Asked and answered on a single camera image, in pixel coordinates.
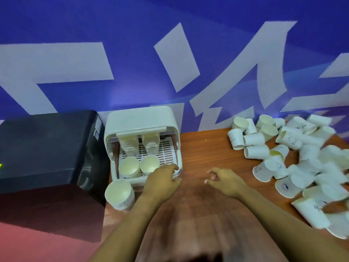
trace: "wooden table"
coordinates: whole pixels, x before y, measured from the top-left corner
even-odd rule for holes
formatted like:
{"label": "wooden table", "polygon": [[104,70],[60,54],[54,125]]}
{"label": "wooden table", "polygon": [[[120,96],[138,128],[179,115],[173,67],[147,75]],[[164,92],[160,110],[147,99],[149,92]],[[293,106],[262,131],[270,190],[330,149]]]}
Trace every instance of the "wooden table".
{"label": "wooden table", "polygon": [[[180,176],[181,186],[152,219],[137,261],[196,261],[194,259],[199,257],[213,261],[219,256],[227,261],[287,261],[244,205],[221,195],[203,182],[208,177],[206,171],[211,167],[230,168],[264,197],[305,222],[290,204],[294,199],[284,198],[276,191],[275,179],[263,183],[252,175],[252,168],[261,161],[248,160],[242,150],[233,150],[227,137],[228,131],[220,129],[181,134],[184,169]],[[349,148],[338,136],[332,137],[325,145],[328,144]],[[275,147],[275,138],[267,145],[270,149]],[[290,151],[285,161],[286,166],[293,163],[298,163],[296,151]],[[102,241],[125,214],[107,204]],[[349,250],[348,240],[335,238],[326,230],[322,232]]]}

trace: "upright paper cup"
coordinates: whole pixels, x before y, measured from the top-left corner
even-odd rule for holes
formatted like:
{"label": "upright paper cup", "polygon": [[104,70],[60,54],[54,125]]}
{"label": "upright paper cup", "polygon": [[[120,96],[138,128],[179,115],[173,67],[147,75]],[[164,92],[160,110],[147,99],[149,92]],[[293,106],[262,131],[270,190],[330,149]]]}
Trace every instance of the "upright paper cup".
{"label": "upright paper cup", "polygon": [[244,155],[247,159],[268,159],[269,158],[269,148],[267,145],[259,146],[249,146],[245,147]]}
{"label": "upright paper cup", "polygon": [[305,187],[305,182],[297,175],[290,175],[275,182],[277,192],[285,198],[294,198]]}
{"label": "upright paper cup", "polygon": [[239,129],[241,129],[242,131],[245,131],[245,129],[247,129],[248,128],[248,125],[249,125],[249,123],[248,123],[248,121],[246,120],[246,119],[244,119],[244,118],[234,118],[234,120],[233,120],[233,129],[234,128],[239,128]]}
{"label": "upright paper cup", "polygon": [[294,135],[290,132],[283,131],[279,134],[279,136],[275,140],[276,143],[286,145],[290,149],[298,150],[302,146],[302,142],[298,140]]}
{"label": "upright paper cup", "polygon": [[266,159],[263,162],[261,162],[259,165],[255,166],[252,169],[252,173],[256,179],[258,179],[261,182],[269,182],[275,172],[277,171],[278,167],[276,162],[270,159]]}
{"label": "upright paper cup", "polygon": [[320,148],[311,144],[304,144],[299,149],[299,160],[304,161],[308,159],[318,158],[320,153]]}
{"label": "upright paper cup", "polygon": [[318,126],[328,126],[332,118],[312,114],[307,118],[307,121]]}
{"label": "upright paper cup", "polygon": [[242,129],[235,128],[228,131],[228,137],[234,150],[241,150],[245,147]]}
{"label": "upright paper cup", "polygon": [[321,139],[324,139],[324,141],[327,141],[335,133],[336,133],[336,131],[334,128],[329,127],[329,126],[322,126],[317,131],[310,134],[310,136],[321,138]]}
{"label": "upright paper cup", "polygon": [[269,141],[271,138],[278,134],[277,128],[270,124],[263,124],[259,132],[264,135],[265,141]]}
{"label": "upright paper cup", "polygon": [[281,128],[283,126],[285,126],[286,122],[283,118],[274,118],[275,124],[276,124],[276,128]]}
{"label": "upright paper cup", "polygon": [[245,146],[263,145],[265,143],[264,135],[262,133],[254,133],[244,136]]}
{"label": "upright paper cup", "polygon": [[312,198],[300,198],[291,203],[304,219],[314,228],[322,229],[331,225],[326,215]]}
{"label": "upright paper cup", "polygon": [[321,172],[323,168],[322,163],[318,159],[307,159],[300,161],[297,166],[313,176]]}
{"label": "upright paper cup", "polygon": [[263,124],[269,124],[269,125],[275,126],[275,120],[269,115],[260,115],[256,124],[257,130],[260,130]]}
{"label": "upright paper cup", "polygon": [[270,156],[281,155],[282,161],[285,161],[290,149],[283,144],[279,144],[270,150]]}
{"label": "upright paper cup", "polygon": [[257,133],[257,129],[256,129],[256,126],[254,125],[253,119],[247,118],[246,120],[248,121],[248,127],[245,131],[245,134],[250,135],[250,134]]}

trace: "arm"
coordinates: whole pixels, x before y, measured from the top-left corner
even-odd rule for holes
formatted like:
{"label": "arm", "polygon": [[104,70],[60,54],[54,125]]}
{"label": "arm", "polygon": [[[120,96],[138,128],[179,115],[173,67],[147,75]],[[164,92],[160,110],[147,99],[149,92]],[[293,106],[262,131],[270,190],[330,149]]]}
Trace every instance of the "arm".
{"label": "arm", "polygon": [[172,180],[175,164],[162,165],[151,173],[132,210],[107,237],[90,262],[134,261],[146,229],[161,206],[177,190],[180,178]]}
{"label": "arm", "polygon": [[212,168],[205,183],[241,201],[256,216],[290,261],[342,262],[349,253],[332,239],[275,206],[229,169]]}

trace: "stack of paper cups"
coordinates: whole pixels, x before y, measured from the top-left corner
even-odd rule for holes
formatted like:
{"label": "stack of paper cups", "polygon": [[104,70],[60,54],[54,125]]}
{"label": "stack of paper cups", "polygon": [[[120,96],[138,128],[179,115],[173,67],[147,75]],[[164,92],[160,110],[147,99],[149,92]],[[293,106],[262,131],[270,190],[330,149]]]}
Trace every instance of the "stack of paper cups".
{"label": "stack of paper cups", "polygon": [[311,145],[315,145],[315,146],[318,146],[318,147],[321,147],[325,143],[324,139],[313,137],[313,136],[309,136],[309,135],[305,135],[305,134],[300,134],[300,135],[297,136],[297,138],[303,144],[311,144]]}
{"label": "stack of paper cups", "polygon": [[294,198],[305,188],[304,180],[298,175],[290,175],[275,182],[277,192],[285,198]]}
{"label": "stack of paper cups", "polygon": [[299,149],[299,160],[304,161],[308,159],[318,158],[320,148],[311,144],[304,144]]}
{"label": "stack of paper cups", "polygon": [[245,147],[242,130],[239,128],[228,131],[228,137],[234,150],[241,150]]}
{"label": "stack of paper cups", "polygon": [[276,162],[266,159],[252,169],[252,173],[256,179],[262,182],[269,182],[278,170]]}
{"label": "stack of paper cups", "polygon": [[119,143],[127,156],[138,157],[139,142],[137,136],[119,138]]}
{"label": "stack of paper cups", "polygon": [[249,123],[246,119],[237,117],[237,118],[234,118],[233,120],[232,129],[239,128],[244,132],[248,128],[248,126],[249,126]]}
{"label": "stack of paper cups", "polygon": [[349,196],[349,192],[341,185],[317,185],[303,190],[303,197],[315,199],[317,205],[322,208],[333,201],[341,201]]}
{"label": "stack of paper cups", "polygon": [[322,229],[331,225],[321,208],[312,198],[300,198],[291,203],[304,219],[314,228]]}
{"label": "stack of paper cups", "polygon": [[285,161],[290,149],[283,144],[279,144],[270,150],[270,156],[280,155],[282,157],[282,161]]}
{"label": "stack of paper cups", "polygon": [[336,131],[334,128],[331,128],[329,126],[322,126],[316,132],[313,132],[312,134],[310,134],[310,136],[321,138],[321,139],[324,139],[324,141],[327,141],[335,133]]}
{"label": "stack of paper cups", "polygon": [[328,126],[332,118],[312,114],[307,118],[307,121],[318,126]]}
{"label": "stack of paper cups", "polygon": [[264,135],[262,133],[254,133],[244,136],[245,146],[263,145],[265,143]]}
{"label": "stack of paper cups", "polygon": [[292,133],[283,131],[275,140],[276,143],[286,145],[290,149],[298,150],[302,146],[302,142],[298,140]]}
{"label": "stack of paper cups", "polygon": [[263,124],[259,132],[263,133],[265,141],[269,141],[278,134],[277,128],[270,124]]}
{"label": "stack of paper cups", "polygon": [[244,155],[247,159],[260,159],[264,160],[269,158],[269,148],[267,145],[259,145],[259,146],[249,146],[245,147]]}
{"label": "stack of paper cups", "polygon": [[245,134],[249,135],[249,134],[257,133],[257,129],[256,129],[256,126],[254,125],[253,119],[247,118],[246,120],[248,121],[248,127],[245,131]]}
{"label": "stack of paper cups", "polygon": [[256,124],[257,130],[262,128],[263,124],[276,125],[275,120],[269,115],[260,115]]}
{"label": "stack of paper cups", "polygon": [[134,191],[126,179],[111,182],[105,190],[104,196],[116,210],[129,210],[135,202]]}
{"label": "stack of paper cups", "polygon": [[285,126],[285,124],[286,124],[286,122],[283,118],[274,118],[274,121],[275,121],[276,128],[281,128],[281,127]]}
{"label": "stack of paper cups", "polygon": [[322,163],[315,158],[300,161],[298,167],[303,171],[315,176],[317,173],[321,172],[323,166]]}
{"label": "stack of paper cups", "polygon": [[322,162],[338,161],[342,156],[342,150],[335,145],[327,145],[320,150],[318,159]]}
{"label": "stack of paper cups", "polygon": [[279,134],[283,131],[288,131],[288,132],[292,133],[294,136],[297,136],[299,134],[303,134],[303,131],[300,128],[291,128],[291,127],[283,126],[279,129]]}
{"label": "stack of paper cups", "polygon": [[340,239],[347,239],[349,236],[349,211],[327,213],[326,217],[331,223],[326,228],[329,233]]}

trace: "right hand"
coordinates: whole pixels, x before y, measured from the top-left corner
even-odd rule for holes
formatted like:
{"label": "right hand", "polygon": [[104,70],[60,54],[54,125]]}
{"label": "right hand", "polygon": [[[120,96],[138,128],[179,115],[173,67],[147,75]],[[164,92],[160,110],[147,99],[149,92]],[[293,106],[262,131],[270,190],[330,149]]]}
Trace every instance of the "right hand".
{"label": "right hand", "polygon": [[230,169],[213,167],[207,171],[207,174],[212,175],[212,180],[206,179],[205,184],[219,190],[228,197],[239,198],[248,188],[242,178]]}

